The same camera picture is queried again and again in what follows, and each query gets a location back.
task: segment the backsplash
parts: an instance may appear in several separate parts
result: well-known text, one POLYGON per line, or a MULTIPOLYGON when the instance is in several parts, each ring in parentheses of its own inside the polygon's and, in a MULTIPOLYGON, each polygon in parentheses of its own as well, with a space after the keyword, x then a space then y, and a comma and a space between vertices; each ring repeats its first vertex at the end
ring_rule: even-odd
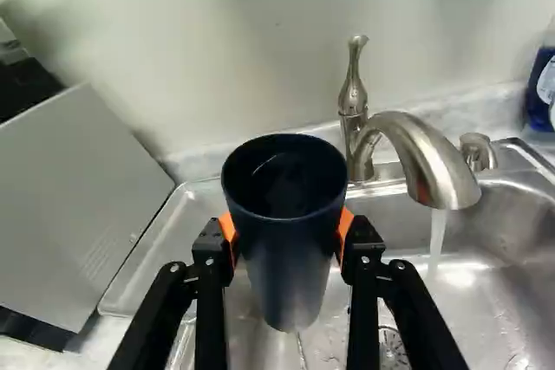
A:
MULTIPOLYGON (((467 132, 482 132, 492 140, 510 136, 520 136, 524 121, 522 103, 524 84, 514 82, 487 88, 458 91, 433 100, 420 101, 397 107, 395 110, 407 111, 422 118, 440 130, 456 146, 459 137, 467 132)), ((369 113, 382 111, 371 108, 369 113)), ((287 132, 306 133, 329 141, 344 153, 344 143, 339 121, 290 129, 287 132)), ((175 153, 161 159, 160 163, 173 176, 174 180, 186 182, 219 176, 221 166, 227 155, 250 137, 230 143, 192 149, 186 153, 175 153)), ((382 140, 375 151, 376 163, 397 160, 397 156, 387 140, 382 140)))

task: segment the metal panel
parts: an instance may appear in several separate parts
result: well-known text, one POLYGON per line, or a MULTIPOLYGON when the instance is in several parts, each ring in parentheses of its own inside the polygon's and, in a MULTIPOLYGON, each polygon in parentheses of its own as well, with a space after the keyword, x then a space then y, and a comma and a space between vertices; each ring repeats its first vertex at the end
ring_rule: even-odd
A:
POLYGON ((0 304, 79 331, 173 181, 88 85, 0 126, 0 304))

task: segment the white wall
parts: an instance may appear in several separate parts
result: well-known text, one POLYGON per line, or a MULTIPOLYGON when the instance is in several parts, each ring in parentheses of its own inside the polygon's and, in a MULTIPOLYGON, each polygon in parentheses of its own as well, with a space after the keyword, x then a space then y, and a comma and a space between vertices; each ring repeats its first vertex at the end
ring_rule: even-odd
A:
POLYGON ((346 40, 374 106, 526 78, 555 0, 4 0, 68 81, 154 153, 336 117, 346 40))

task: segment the dark blue cup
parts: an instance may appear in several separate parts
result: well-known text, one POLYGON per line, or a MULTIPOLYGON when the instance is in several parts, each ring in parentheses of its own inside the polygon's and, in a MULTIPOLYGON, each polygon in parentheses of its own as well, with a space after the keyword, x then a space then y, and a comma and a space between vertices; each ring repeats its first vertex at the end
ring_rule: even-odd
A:
POLYGON ((317 318, 347 190, 342 154, 304 134, 249 140, 222 168, 225 200, 264 318, 285 332, 317 318))

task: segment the bottle label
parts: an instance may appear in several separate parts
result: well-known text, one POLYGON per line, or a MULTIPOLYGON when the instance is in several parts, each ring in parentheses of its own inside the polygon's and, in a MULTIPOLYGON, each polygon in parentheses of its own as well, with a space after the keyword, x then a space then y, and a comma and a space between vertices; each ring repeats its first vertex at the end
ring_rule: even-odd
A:
POLYGON ((555 97, 555 55, 545 65, 538 78, 538 97, 546 104, 552 104, 555 97))

